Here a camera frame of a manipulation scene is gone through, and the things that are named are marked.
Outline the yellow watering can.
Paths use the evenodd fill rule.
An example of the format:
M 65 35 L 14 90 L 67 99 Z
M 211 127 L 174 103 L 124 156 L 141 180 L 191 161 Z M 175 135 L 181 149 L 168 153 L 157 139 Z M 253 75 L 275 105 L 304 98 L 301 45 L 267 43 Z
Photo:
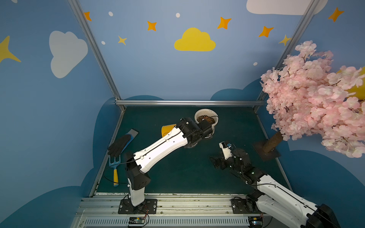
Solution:
M 176 126 L 176 124 L 170 124 L 170 125 L 164 125 L 161 128 L 161 135 L 162 137 L 165 137 L 166 135 L 168 135 L 173 128 Z

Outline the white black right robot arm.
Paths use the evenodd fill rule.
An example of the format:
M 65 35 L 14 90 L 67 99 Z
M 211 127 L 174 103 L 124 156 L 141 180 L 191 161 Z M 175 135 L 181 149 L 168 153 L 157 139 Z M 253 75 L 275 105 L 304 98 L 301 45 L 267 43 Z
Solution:
M 259 210 L 289 228 L 339 228 L 333 210 L 326 204 L 316 205 L 279 184 L 273 177 L 254 167 L 248 153 L 230 143 L 219 144 L 223 156 L 211 158 L 215 168 L 231 173 L 254 188 L 246 196 L 251 211 Z

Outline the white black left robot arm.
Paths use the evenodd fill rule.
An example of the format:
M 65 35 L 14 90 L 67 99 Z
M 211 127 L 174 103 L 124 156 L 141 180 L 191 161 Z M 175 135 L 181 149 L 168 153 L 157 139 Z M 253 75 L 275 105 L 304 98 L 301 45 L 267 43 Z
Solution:
M 182 118 L 166 136 L 129 156 L 126 175 L 131 205 L 143 205 L 145 187 L 151 182 L 148 172 L 154 165 L 171 152 L 181 147 L 194 148 L 201 140 L 212 135 L 213 126 L 207 120 L 196 123 L 191 118 Z

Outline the dark succulent in white pot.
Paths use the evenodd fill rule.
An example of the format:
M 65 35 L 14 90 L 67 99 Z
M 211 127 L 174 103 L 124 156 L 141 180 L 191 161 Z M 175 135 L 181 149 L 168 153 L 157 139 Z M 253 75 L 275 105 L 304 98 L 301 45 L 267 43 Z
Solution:
M 212 117 L 212 116 L 201 115 L 201 116 L 197 117 L 198 123 L 201 123 L 204 120 L 206 120 L 211 125 L 216 123 L 214 117 Z

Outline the white plant pot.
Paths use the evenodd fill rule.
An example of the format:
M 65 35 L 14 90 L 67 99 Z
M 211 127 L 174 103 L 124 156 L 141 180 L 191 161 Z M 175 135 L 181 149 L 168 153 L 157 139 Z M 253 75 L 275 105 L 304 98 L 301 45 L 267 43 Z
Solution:
M 219 116 L 211 109 L 200 109 L 194 115 L 196 123 L 200 123 L 203 120 L 207 120 L 212 125 L 213 133 L 215 132 L 215 126 L 218 124 Z

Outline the right green circuit board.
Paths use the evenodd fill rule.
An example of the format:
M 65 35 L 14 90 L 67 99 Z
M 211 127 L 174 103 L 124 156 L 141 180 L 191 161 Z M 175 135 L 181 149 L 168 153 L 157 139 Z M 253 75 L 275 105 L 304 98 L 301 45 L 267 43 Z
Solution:
M 261 217 L 248 217 L 249 228 L 262 228 L 263 218 Z

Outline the green circuit board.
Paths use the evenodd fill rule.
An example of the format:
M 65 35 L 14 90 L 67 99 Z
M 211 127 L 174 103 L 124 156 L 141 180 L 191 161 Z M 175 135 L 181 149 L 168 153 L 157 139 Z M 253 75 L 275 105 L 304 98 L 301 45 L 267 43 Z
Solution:
M 261 217 L 248 217 L 249 228 L 262 228 L 263 218 Z
M 138 225 L 142 226 L 145 224 L 145 218 L 144 217 L 130 217 L 128 220 L 128 225 Z

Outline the black garden glove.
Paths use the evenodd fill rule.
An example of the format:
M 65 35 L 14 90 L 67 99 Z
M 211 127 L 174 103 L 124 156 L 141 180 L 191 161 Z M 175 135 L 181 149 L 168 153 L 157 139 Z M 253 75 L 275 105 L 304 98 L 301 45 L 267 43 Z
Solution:
M 120 138 L 116 139 L 109 147 L 108 147 L 108 155 L 112 157 L 118 157 L 122 153 L 122 142 Z

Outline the pink blossom artificial tree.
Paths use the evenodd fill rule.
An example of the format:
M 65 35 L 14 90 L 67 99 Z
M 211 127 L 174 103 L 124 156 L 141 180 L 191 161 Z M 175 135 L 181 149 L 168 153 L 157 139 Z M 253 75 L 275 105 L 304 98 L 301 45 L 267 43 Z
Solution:
M 261 76 L 272 129 L 285 141 L 320 135 L 328 151 L 359 158 L 365 153 L 365 102 L 352 88 L 361 87 L 365 75 L 353 66 L 332 72 L 333 53 L 316 47 L 312 41 L 297 45 L 297 55 Z

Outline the blue garden hand fork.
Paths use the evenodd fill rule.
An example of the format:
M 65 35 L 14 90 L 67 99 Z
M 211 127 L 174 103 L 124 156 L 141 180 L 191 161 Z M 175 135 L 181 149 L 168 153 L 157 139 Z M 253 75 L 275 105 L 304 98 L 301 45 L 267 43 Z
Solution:
M 121 156 L 112 157 L 110 155 L 108 163 L 109 167 L 113 169 L 113 185 L 114 187 L 117 187 L 119 185 L 117 167 L 121 164 Z

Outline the left green circuit board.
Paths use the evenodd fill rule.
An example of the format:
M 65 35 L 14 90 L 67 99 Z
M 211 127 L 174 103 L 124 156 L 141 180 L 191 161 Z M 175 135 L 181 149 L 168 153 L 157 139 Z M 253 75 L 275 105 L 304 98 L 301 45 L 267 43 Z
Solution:
M 138 225 L 142 226 L 145 224 L 145 218 L 144 217 L 130 217 L 128 220 L 128 225 Z

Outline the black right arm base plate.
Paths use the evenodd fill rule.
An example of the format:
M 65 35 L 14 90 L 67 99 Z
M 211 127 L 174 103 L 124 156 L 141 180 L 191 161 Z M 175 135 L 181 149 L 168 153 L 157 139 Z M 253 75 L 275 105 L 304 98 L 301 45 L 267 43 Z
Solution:
M 233 214 L 257 214 L 259 210 L 252 199 L 234 197 L 231 199 Z

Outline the brown tree base plate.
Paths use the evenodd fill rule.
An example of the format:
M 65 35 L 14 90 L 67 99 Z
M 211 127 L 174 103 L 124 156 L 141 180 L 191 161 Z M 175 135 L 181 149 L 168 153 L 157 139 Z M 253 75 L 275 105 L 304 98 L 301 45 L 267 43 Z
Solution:
M 252 144 L 260 158 L 266 162 L 281 157 L 275 146 L 270 146 L 268 141 L 259 141 Z

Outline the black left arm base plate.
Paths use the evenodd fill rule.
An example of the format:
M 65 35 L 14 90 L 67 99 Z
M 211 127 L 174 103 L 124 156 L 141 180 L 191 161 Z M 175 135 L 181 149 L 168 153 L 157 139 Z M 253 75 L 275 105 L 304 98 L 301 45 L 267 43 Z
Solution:
M 118 214 L 156 214 L 157 199 L 145 199 L 138 206 L 133 206 L 130 199 L 123 199 L 118 208 Z

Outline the aluminium frame rail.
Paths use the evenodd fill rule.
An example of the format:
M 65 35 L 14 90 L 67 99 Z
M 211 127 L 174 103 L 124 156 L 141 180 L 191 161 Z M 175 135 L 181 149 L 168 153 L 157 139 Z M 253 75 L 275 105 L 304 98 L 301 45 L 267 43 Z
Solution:
M 264 101 L 230 101 L 230 100 L 116 100 L 117 105 L 130 106 L 263 106 Z

